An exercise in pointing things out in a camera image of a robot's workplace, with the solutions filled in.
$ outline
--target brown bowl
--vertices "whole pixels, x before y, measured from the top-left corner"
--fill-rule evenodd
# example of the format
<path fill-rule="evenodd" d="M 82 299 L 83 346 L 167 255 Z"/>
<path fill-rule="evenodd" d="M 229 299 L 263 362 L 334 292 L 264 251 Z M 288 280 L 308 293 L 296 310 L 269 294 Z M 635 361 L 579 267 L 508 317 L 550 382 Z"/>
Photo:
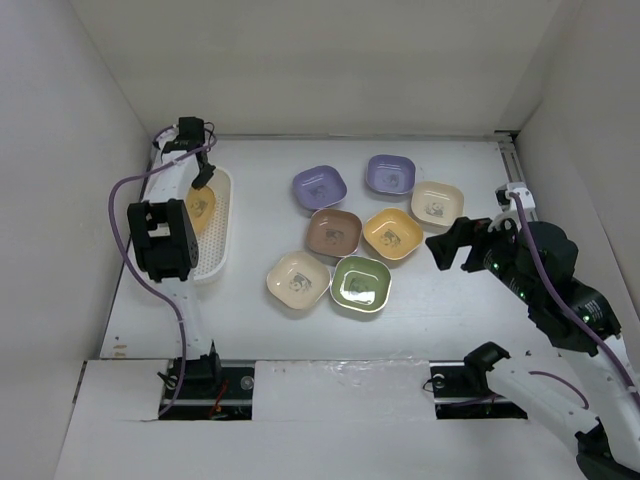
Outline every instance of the brown bowl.
<path fill-rule="evenodd" d="M 307 230 L 310 250 L 331 257 L 346 257 L 358 250 L 362 222 L 350 212 L 324 208 L 311 217 Z"/>

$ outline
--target purple bowl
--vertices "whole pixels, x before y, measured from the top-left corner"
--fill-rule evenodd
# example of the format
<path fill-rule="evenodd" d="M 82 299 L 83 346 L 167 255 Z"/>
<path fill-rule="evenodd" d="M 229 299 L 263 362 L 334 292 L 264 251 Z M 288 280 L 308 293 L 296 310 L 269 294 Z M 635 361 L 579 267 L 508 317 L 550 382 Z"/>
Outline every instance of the purple bowl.
<path fill-rule="evenodd" d="M 320 165 L 296 175 L 293 191 L 304 208 L 320 210 L 341 201 L 347 195 L 347 186 L 335 168 Z"/>
<path fill-rule="evenodd" d="M 413 190 L 416 166 L 407 157 L 376 155 L 369 160 L 366 179 L 376 192 L 403 195 Z"/>

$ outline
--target cable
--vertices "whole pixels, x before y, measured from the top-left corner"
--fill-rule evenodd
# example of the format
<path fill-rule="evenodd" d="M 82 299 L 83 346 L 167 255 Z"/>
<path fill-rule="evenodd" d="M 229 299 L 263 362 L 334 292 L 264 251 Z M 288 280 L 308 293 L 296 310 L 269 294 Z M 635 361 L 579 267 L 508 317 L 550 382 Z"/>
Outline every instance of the cable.
<path fill-rule="evenodd" d="M 133 263 L 131 262 L 131 260 L 129 259 L 129 255 L 127 254 L 127 248 L 125 247 L 124 243 L 122 242 L 122 238 L 120 237 L 120 231 L 118 230 L 118 224 L 116 222 L 116 214 L 115 214 L 115 198 L 116 198 L 116 194 L 118 193 L 118 190 L 120 190 L 120 187 L 122 187 L 123 185 L 130 182 L 136 182 L 138 180 L 142 180 L 144 178 L 150 177 L 151 175 L 155 175 L 156 173 L 160 173 L 164 170 L 167 170 L 168 168 L 171 168 L 172 166 L 174 166 L 176 163 L 181 162 L 182 160 L 185 160 L 186 158 L 189 158 L 190 156 L 195 155 L 196 153 L 211 150 L 211 147 L 213 147 L 213 145 L 215 145 L 215 143 L 214 144 L 208 143 L 206 145 L 203 145 L 202 147 L 195 148 L 183 155 L 180 155 L 175 160 L 168 162 L 164 165 L 161 165 L 158 168 L 154 168 L 153 170 L 149 170 L 148 172 L 142 173 L 140 175 L 133 175 L 131 177 L 123 178 L 113 186 L 113 188 L 111 189 L 111 193 L 109 194 L 109 223 L 111 225 L 111 231 L 113 232 L 113 237 L 116 241 L 118 251 L 120 252 L 120 256 L 122 257 L 124 264 L 127 266 L 127 269 L 131 272 L 131 275 L 133 275 L 133 278 L 140 285 L 142 285 L 142 287 L 146 291 L 158 297 L 159 299 L 164 300 L 171 307 L 171 309 L 176 314 L 176 319 L 178 321 L 178 329 L 180 330 L 180 343 L 182 346 L 181 347 L 182 361 L 180 362 L 180 373 L 178 374 L 178 381 L 176 383 L 176 389 L 173 392 L 173 397 L 171 398 L 171 401 L 162 410 L 160 410 L 160 412 L 158 413 L 159 417 L 167 413 L 171 409 L 171 407 L 173 407 L 176 400 L 178 399 L 178 396 L 180 395 L 180 391 L 182 390 L 182 384 L 184 383 L 184 376 L 187 368 L 187 335 L 184 329 L 184 318 L 180 313 L 180 309 L 173 302 L 173 300 L 171 300 L 169 297 L 167 297 L 166 295 L 163 295 L 156 289 L 152 288 L 149 284 L 147 284 L 147 282 L 145 282 L 145 280 L 140 276 L 140 274 L 136 271 L 135 267 L 133 266 Z"/>
<path fill-rule="evenodd" d="M 585 410 L 589 410 L 589 400 L 587 400 L 587 397 L 580 391 L 578 390 L 575 386 L 573 386 L 571 383 L 569 383 L 567 380 L 565 380 L 562 377 L 559 377 L 557 375 L 554 375 L 553 373 L 549 373 L 549 372 L 542 372 L 539 370 L 532 370 L 529 372 L 529 375 L 539 375 L 542 377 L 549 377 L 552 378 L 554 380 L 557 380 L 558 382 L 562 383 L 563 385 L 565 385 L 566 387 L 570 388 L 576 395 L 578 395 L 578 397 L 580 397 L 580 400 L 582 400 L 582 402 L 584 403 L 584 409 Z M 429 392 L 429 393 L 433 393 L 433 391 L 431 390 L 427 390 L 426 386 L 431 383 L 433 381 L 433 379 L 429 379 L 427 380 L 424 385 L 422 385 L 422 389 L 425 392 Z M 465 400 L 464 402 L 458 402 L 458 403 L 452 403 L 450 406 L 452 407 L 468 407 L 471 405 L 477 405 L 479 403 L 484 403 L 488 400 L 491 400 L 491 402 L 493 403 L 496 398 L 498 398 L 499 395 L 496 393 L 492 393 L 491 395 L 487 395 L 486 397 L 480 397 L 480 398 L 474 398 L 471 400 Z"/>
<path fill-rule="evenodd" d="M 582 400 L 582 403 L 584 404 L 584 406 L 582 408 L 584 408 L 585 410 L 589 410 L 589 406 L 590 405 L 589 405 L 589 400 L 587 400 L 587 397 L 585 397 L 585 395 L 580 390 L 578 390 L 576 387 L 571 385 L 564 378 L 559 377 L 557 375 L 554 375 L 553 373 L 541 372 L 539 370 L 532 370 L 532 371 L 529 372 L 529 375 L 539 375 L 541 377 L 549 377 L 549 378 L 553 378 L 554 380 L 560 382 L 565 387 L 568 387 L 571 390 L 573 390 L 573 392 L 580 397 L 580 400 Z"/>
<path fill-rule="evenodd" d="M 216 137 L 216 134 L 213 133 L 213 129 L 215 127 L 211 127 L 211 129 L 207 129 L 205 128 L 204 131 L 207 132 L 209 134 L 209 145 L 211 145 L 211 148 L 213 148 L 217 143 L 218 143 L 218 137 Z"/>
<path fill-rule="evenodd" d="M 527 246 L 529 247 L 529 251 L 531 252 L 531 258 L 533 258 L 533 263 L 536 266 L 536 270 L 538 271 L 538 275 L 540 276 L 540 280 L 544 284 L 544 288 L 547 289 L 549 295 L 553 299 L 554 302 L 560 307 L 562 312 L 565 314 L 567 318 L 569 318 L 573 323 L 575 323 L 580 330 L 582 330 L 591 340 L 593 340 L 596 345 L 604 352 L 604 354 L 609 358 L 613 366 L 618 370 L 620 377 L 622 378 L 624 384 L 629 389 L 629 393 L 631 394 L 631 398 L 635 402 L 638 410 L 640 411 L 640 395 L 638 394 L 636 389 L 636 385 L 627 372 L 627 369 L 624 368 L 622 362 L 618 359 L 616 354 L 611 350 L 609 345 L 607 345 L 591 328 L 584 323 L 576 313 L 569 308 L 569 306 L 562 300 L 556 289 L 554 288 L 547 272 L 544 269 L 544 265 L 542 264 L 542 259 L 538 254 L 538 249 L 536 247 L 536 242 L 533 239 L 533 234 L 531 233 L 531 229 L 529 228 L 529 224 L 527 223 L 527 217 L 524 211 L 524 207 L 522 206 L 522 200 L 516 194 L 510 193 L 509 196 L 513 198 L 516 203 L 516 208 L 518 209 L 518 218 L 520 219 L 521 231 L 524 234 L 524 237 L 527 241 Z"/>
<path fill-rule="evenodd" d="M 430 384 L 430 383 L 432 383 L 432 382 L 433 382 L 433 378 L 430 378 L 429 380 L 427 380 L 426 382 L 424 382 L 424 383 L 422 384 L 422 389 L 423 389 L 425 392 L 433 393 L 433 390 L 427 390 L 427 385 L 429 385 L 429 384 Z"/>
<path fill-rule="evenodd" d="M 174 128 L 176 128 L 175 125 L 169 125 L 168 127 L 164 127 L 162 130 L 156 133 L 156 135 L 153 137 L 153 140 L 151 140 L 151 143 L 156 143 L 162 135 L 167 133 L 169 130 L 173 130 Z"/>
<path fill-rule="evenodd" d="M 222 387 L 220 388 L 220 393 L 218 393 L 218 398 L 216 398 L 216 403 L 214 403 L 213 407 L 211 407 L 211 410 L 209 410 L 209 419 L 211 419 L 211 417 L 213 417 L 213 415 L 216 413 L 216 410 L 218 409 L 218 404 L 220 403 L 220 400 L 222 400 L 222 396 L 227 391 L 227 388 L 229 388 L 229 380 L 225 380 L 222 383 Z"/>
<path fill-rule="evenodd" d="M 465 402 L 452 403 L 451 407 L 470 407 L 471 405 L 477 405 L 479 403 L 484 403 L 488 400 L 492 402 L 498 398 L 499 395 L 497 393 L 492 393 L 491 395 L 487 395 L 486 397 L 474 398 L 473 400 L 467 400 Z"/>

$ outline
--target white backdrop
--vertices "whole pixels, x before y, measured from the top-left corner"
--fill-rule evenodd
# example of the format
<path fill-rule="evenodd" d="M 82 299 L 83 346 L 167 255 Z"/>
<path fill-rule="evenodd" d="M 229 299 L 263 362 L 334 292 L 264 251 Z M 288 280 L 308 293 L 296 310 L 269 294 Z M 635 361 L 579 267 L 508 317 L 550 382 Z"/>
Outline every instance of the white backdrop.
<path fill-rule="evenodd" d="M 0 478 L 46 480 L 119 271 L 108 192 L 148 138 L 66 0 L 0 0 L 0 45 Z"/>
<path fill-rule="evenodd" d="M 531 113 L 580 0 L 71 1 L 149 131 L 484 134 Z"/>
<path fill-rule="evenodd" d="M 517 142 L 538 213 L 580 247 L 578 273 L 611 300 L 636 368 L 639 21 L 637 0 L 585 0 L 545 81 L 544 103 Z"/>

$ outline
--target white tray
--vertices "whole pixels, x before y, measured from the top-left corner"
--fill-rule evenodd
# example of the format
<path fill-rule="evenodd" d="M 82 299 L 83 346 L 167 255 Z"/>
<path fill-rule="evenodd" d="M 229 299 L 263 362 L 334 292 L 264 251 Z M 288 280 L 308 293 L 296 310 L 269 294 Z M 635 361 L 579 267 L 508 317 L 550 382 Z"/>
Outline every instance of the white tray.
<path fill-rule="evenodd" d="M 233 180 L 224 168 L 216 168 L 207 184 L 216 196 L 216 210 L 204 232 L 198 235 L 200 258 L 194 271 L 196 285 L 211 283 L 222 274 L 229 252 Z"/>

